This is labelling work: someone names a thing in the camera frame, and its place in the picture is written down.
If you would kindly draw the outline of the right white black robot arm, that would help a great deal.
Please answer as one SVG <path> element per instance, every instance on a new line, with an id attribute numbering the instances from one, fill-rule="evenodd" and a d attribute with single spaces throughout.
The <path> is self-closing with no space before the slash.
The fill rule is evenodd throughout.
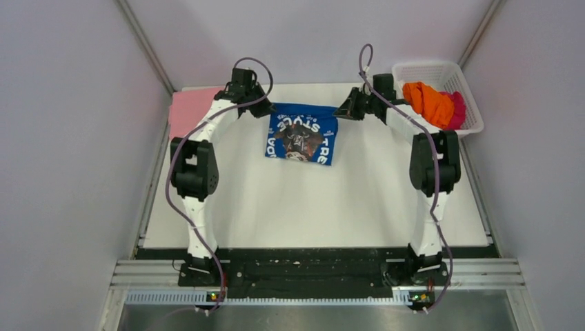
<path id="1" fill-rule="evenodd" d="M 446 202 L 462 176 L 459 137 L 454 130 L 429 124 L 403 99 L 397 99 L 394 77 L 376 74 L 350 89 L 334 117 L 362 121 L 377 117 L 411 146 L 408 176 L 417 193 L 415 229 L 407 246 L 406 278 L 423 284 L 443 263 L 445 237 L 440 228 Z"/>

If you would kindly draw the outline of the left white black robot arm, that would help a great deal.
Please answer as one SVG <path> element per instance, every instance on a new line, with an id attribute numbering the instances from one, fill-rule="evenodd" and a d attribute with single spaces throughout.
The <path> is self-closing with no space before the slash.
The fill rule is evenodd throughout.
<path id="1" fill-rule="evenodd" d="M 218 282 L 221 276 L 217 240 L 206 207 L 206 199 L 219 185 L 215 145 L 243 113 L 261 118 L 275 110 L 256 72 L 233 68 L 230 81 L 214 96 L 195 128 L 184 137 L 173 138 L 170 143 L 167 186 L 176 190 L 184 205 L 180 215 L 186 220 L 189 231 L 186 267 L 195 271 L 195 276 L 205 285 Z"/>

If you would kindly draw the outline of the blue printed t shirt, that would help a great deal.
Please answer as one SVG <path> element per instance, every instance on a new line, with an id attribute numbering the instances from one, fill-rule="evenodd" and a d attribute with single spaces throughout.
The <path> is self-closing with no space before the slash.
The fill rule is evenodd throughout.
<path id="1" fill-rule="evenodd" d="M 265 156 L 331 166 L 338 133 L 333 106 L 276 103 L 270 115 Z"/>

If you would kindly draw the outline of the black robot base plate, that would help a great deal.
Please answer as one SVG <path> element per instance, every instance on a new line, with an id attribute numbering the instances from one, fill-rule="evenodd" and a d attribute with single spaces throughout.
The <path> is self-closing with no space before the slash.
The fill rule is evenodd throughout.
<path id="1" fill-rule="evenodd" d="M 226 298 L 358 299 L 392 297 L 400 286 L 436 290 L 445 285 L 441 267 L 410 274 L 407 248 L 220 248 L 217 274 L 179 270 L 180 287 L 222 288 Z"/>

